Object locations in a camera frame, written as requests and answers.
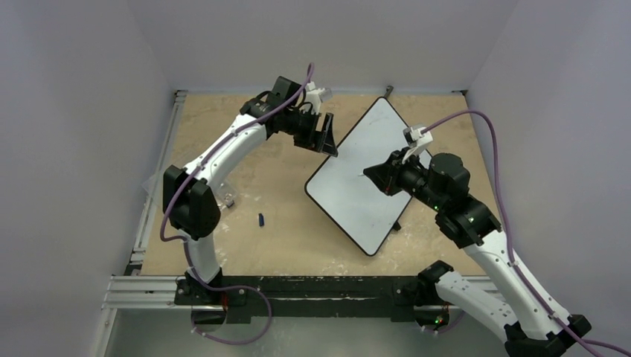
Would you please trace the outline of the black framed whiteboard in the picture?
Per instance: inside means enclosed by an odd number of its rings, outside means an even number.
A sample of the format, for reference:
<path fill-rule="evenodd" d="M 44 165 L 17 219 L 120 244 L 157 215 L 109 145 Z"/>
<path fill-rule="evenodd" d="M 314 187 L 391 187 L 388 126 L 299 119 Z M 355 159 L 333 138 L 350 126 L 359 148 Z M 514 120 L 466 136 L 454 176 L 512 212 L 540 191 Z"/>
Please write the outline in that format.
<path fill-rule="evenodd" d="M 408 146 L 408 124 L 384 97 L 377 98 L 307 179 L 307 196 L 365 255 L 374 256 L 403 215 L 411 197 L 387 196 L 363 173 Z"/>

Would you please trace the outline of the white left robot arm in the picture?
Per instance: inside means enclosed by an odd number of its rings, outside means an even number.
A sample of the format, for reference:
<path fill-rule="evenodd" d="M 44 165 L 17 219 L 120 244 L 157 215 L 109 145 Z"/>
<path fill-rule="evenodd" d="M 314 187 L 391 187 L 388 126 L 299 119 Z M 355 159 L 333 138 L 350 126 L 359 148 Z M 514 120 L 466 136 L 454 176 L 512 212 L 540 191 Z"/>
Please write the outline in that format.
<path fill-rule="evenodd" d="M 337 156 L 333 114 L 320 111 L 332 97 L 310 78 L 297 83 L 276 79 L 272 89 L 247 100 L 224 133 L 183 167 L 163 173 L 160 239 L 182 242 L 193 295 L 204 304 L 218 301 L 225 287 L 214 250 L 213 232 L 221 219 L 216 194 L 237 165 L 271 136 L 286 133 L 295 146 Z"/>

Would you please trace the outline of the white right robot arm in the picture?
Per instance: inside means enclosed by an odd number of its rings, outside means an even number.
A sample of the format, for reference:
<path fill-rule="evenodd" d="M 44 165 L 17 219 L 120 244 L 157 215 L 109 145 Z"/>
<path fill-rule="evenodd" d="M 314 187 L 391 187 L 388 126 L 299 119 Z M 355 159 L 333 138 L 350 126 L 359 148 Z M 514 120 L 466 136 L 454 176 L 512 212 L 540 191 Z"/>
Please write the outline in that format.
<path fill-rule="evenodd" d="M 438 260 L 418 277 L 417 296 L 459 306 L 503 343 L 509 356 L 561 356 L 592 328 L 547 293 L 508 246 L 506 231 L 492 211 L 469 192 L 470 172 L 460 157 L 434 155 L 428 167 L 404 150 L 363 170 L 387 196 L 401 191 L 436 212 L 441 233 L 471 257 L 502 295 L 498 299 L 469 286 L 453 267 Z"/>

